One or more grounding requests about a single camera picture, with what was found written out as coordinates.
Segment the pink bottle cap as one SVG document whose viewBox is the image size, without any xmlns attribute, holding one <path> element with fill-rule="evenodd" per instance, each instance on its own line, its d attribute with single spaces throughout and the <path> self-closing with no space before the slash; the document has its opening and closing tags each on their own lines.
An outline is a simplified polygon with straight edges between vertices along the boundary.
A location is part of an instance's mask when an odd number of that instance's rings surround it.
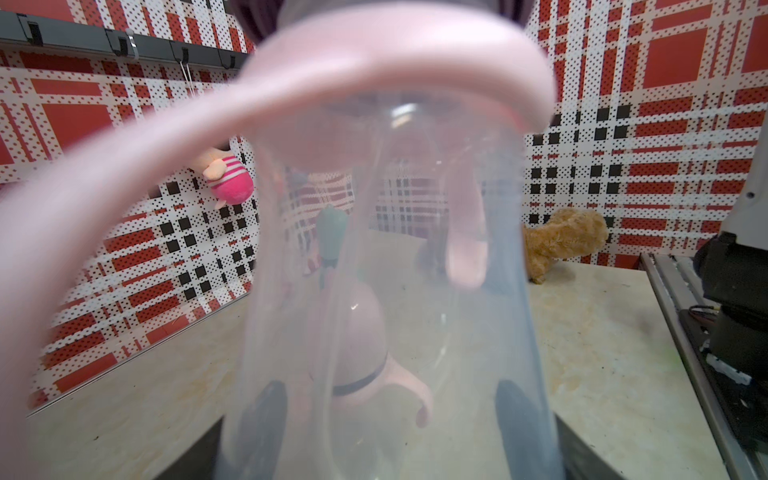
<svg viewBox="0 0 768 480">
<path fill-rule="evenodd" d="M 352 395 L 372 384 L 383 372 L 389 353 L 384 313 L 376 294 L 360 280 L 345 280 L 343 285 L 335 397 Z"/>
</svg>

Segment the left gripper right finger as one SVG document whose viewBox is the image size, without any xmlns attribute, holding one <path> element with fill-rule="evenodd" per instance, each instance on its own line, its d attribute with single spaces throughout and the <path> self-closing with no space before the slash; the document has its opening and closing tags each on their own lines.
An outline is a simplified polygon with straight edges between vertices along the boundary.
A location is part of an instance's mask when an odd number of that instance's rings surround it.
<svg viewBox="0 0 768 480">
<path fill-rule="evenodd" d="M 498 382 L 495 409 L 510 477 L 563 479 L 563 462 L 551 425 L 515 382 Z"/>
</svg>

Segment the mint green bottle cap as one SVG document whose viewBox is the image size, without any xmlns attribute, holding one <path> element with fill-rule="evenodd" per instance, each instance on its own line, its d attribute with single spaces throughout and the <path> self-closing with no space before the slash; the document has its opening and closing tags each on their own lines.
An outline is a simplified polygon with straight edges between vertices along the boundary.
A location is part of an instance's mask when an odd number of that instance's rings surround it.
<svg viewBox="0 0 768 480">
<path fill-rule="evenodd" d="M 324 207 L 316 218 L 317 250 L 323 267 L 335 267 L 344 243 L 349 215 L 332 206 Z"/>
</svg>

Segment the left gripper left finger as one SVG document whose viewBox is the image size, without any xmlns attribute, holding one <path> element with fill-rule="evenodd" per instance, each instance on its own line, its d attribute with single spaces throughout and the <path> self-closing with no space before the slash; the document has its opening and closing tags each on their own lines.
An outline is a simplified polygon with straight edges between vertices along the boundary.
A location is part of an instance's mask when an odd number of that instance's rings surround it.
<svg viewBox="0 0 768 480">
<path fill-rule="evenodd" d="M 238 429 L 236 479 L 272 479 L 278 465 L 288 414 L 281 381 L 271 381 L 246 409 Z"/>
</svg>

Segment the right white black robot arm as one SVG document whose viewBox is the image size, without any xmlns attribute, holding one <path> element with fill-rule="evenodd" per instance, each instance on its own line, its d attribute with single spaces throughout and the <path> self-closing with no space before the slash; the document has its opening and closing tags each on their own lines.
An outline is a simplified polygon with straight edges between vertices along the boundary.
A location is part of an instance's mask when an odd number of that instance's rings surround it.
<svg viewBox="0 0 768 480">
<path fill-rule="evenodd" d="M 767 126 L 718 235 L 695 257 L 704 297 L 720 305 L 708 362 L 735 382 L 767 379 Z"/>
</svg>

